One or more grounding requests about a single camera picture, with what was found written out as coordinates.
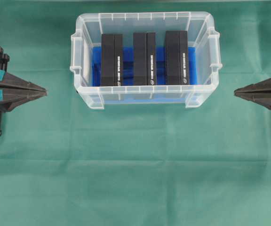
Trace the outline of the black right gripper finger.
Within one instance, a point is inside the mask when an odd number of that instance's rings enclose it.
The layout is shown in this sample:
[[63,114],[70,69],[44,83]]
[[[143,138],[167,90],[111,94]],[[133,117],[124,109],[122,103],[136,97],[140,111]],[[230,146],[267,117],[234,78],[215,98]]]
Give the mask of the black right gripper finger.
[[234,93],[234,95],[271,110],[271,93]]
[[271,93],[271,82],[259,82],[251,84],[239,89],[236,89],[234,93]]

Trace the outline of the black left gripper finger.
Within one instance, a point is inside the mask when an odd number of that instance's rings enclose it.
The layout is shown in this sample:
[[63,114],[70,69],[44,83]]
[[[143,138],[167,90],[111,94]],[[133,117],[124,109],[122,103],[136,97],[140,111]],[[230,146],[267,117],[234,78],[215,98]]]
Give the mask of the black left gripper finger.
[[16,107],[47,95],[46,91],[0,89],[0,111],[11,112]]
[[46,92],[45,88],[40,87],[32,82],[25,81],[4,70],[0,70],[0,88],[25,89]]

